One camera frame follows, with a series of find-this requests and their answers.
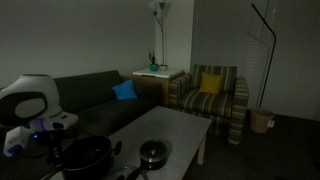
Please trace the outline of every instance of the striped armchair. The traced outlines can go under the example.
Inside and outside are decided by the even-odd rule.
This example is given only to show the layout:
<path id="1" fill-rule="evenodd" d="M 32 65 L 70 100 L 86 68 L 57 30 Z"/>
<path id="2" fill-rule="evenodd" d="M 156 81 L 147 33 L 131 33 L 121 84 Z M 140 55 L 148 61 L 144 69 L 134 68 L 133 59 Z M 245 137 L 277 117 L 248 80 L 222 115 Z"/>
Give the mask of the striped armchair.
<path id="1" fill-rule="evenodd" d="M 223 75 L 219 95 L 200 93 L 201 72 Z M 228 142 L 239 144 L 249 99 L 245 77 L 237 77 L 237 67 L 194 65 L 169 84 L 169 108 L 212 120 L 211 131 L 225 135 Z"/>

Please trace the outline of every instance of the potted plant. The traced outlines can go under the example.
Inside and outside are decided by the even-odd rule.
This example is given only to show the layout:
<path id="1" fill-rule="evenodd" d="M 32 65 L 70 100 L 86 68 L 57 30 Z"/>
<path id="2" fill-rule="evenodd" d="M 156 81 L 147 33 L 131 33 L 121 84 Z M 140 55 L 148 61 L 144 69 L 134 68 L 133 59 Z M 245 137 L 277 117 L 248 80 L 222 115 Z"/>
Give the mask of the potted plant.
<path id="1" fill-rule="evenodd" d="M 151 61 L 151 64 L 149 65 L 150 71 L 158 71 L 159 65 L 156 63 L 156 57 L 154 56 L 154 50 L 149 49 L 149 59 Z"/>

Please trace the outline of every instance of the table leg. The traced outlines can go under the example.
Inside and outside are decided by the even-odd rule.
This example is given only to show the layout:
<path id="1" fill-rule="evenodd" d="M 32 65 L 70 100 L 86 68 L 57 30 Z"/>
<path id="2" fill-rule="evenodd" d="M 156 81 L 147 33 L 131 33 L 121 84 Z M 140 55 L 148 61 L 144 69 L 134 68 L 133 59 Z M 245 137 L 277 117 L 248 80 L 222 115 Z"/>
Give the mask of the table leg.
<path id="1" fill-rule="evenodd" d="M 203 164 L 204 151 L 206 149 L 206 138 L 207 135 L 205 134 L 198 149 L 198 164 L 200 165 Z"/>

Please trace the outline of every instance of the floor lamp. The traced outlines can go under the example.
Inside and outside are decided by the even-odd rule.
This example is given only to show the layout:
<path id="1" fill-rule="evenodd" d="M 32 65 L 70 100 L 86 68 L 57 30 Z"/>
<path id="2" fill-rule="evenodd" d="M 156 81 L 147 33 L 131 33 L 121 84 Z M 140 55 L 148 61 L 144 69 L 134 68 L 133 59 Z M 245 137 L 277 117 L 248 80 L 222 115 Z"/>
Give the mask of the floor lamp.
<path id="1" fill-rule="evenodd" d="M 155 1 L 151 1 L 151 2 L 149 2 L 149 7 L 153 11 L 153 15 L 156 18 L 157 23 L 159 24 L 160 29 L 161 29 L 162 64 L 160 64 L 160 70 L 167 70 L 168 65 L 165 63 L 165 60 L 164 60 L 164 54 L 165 54 L 164 53 L 164 43 L 165 42 L 164 42 L 164 32 L 163 32 L 163 29 L 164 29 L 163 9 L 164 9 L 164 5 L 165 5 L 165 0 L 157 0 L 157 2 L 159 5 L 159 8 L 161 9 L 161 22 L 159 21 L 158 16 L 157 16 L 157 9 L 158 9 L 157 3 Z"/>
<path id="2" fill-rule="evenodd" d="M 266 85 L 267 85 L 267 81 L 268 81 L 268 77 L 269 77 L 269 71 L 270 71 L 270 66 L 272 63 L 272 58 L 273 58 L 273 53 L 274 53 L 274 49 L 276 47 L 276 42 L 277 42 L 277 36 L 276 34 L 273 32 L 273 30 L 270 28 L 270 26 L 268 25 L 268 23 L 265 21 L 265 19 L 262 17 L 262 15 L 260 14 L 260 12 L 258 11 L 258 9 L 256 8 L 256 6 L 254 4 L 251 4 L 253 9 L 256 11 L 256 13 L 259 15 L 260 19 L 263 21 L 263 23 L 267 26 L 267 28 L 271 31 L 273 38 L 274 38 L 274 42 L 273 42 L 273 47 L 272 47 L 272 51 L 271 51 L 271 55 L 270 55 L 270 60 L 269 60 L 269 64 L 268 64 L 268 68 L 267 68 L 267 74 L 264 80 L 264 84 L 263 84 L 263 88 L 262 88 L 262 93 L 261 93 L 261 97 L 260 97 L 260 102 L 259 102 L 259 108 L 261 108 L 261 104 L 262 104 L 262 100 L 263 100 L 263 96 L 264 96 L 264 91 L 266 89 Z"/>

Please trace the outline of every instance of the white robot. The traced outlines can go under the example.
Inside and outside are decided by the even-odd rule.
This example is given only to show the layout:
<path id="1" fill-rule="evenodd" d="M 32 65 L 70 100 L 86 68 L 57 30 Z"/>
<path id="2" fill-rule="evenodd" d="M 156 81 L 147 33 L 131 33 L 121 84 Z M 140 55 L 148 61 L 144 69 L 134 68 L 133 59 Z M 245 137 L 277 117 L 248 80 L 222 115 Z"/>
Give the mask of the white robot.
<path id="1" fill-rule="evenodd" d="M 50 76 L 22 75 L 0 90 L 0 128 L 13 128 L 7 132 L 4 144 L 3 153 L 8 157 L 19 153 L 31 134 L 65 130 L 77 121 L 78 116 L 62 111 Z"/>

